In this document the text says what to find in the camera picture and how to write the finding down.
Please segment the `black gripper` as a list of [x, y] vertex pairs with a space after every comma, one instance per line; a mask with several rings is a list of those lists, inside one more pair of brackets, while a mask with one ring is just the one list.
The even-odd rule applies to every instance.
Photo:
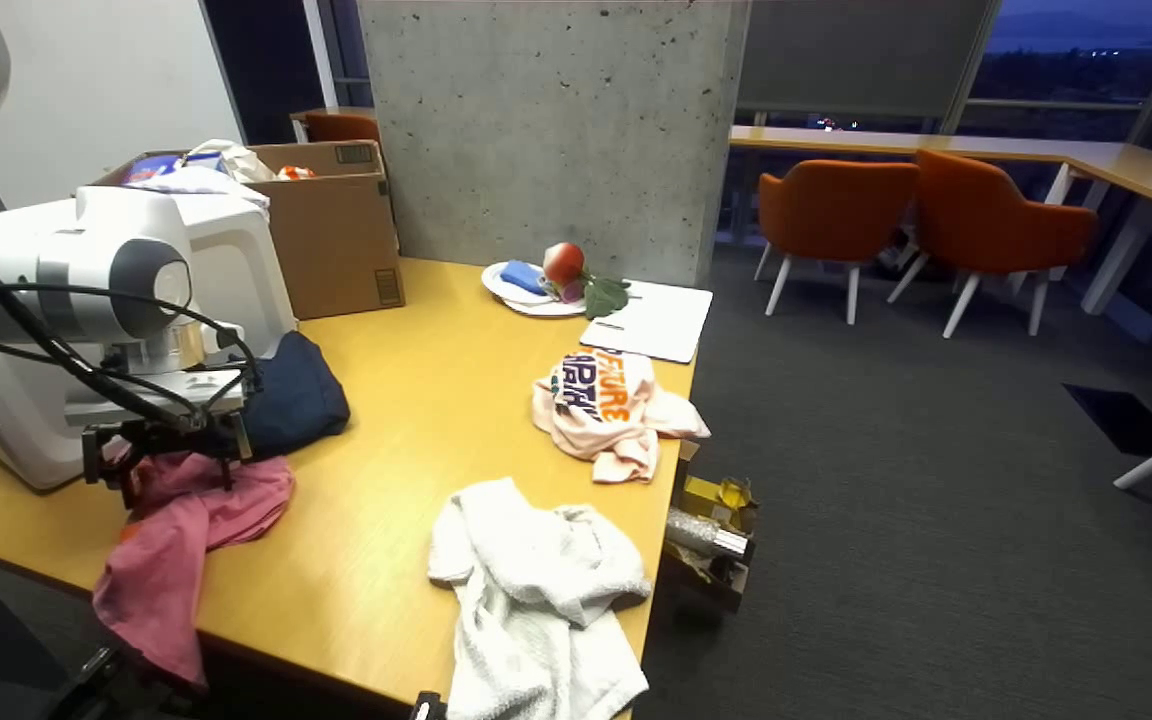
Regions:
[[230, 462], [248, 459], [252, 441], [235, 411], [162, 416], [162, 419], [136, 411], [112, 411], [81, 419], [84, 481], [125, 483], [142, 459], [163, 452], [201, 452]]

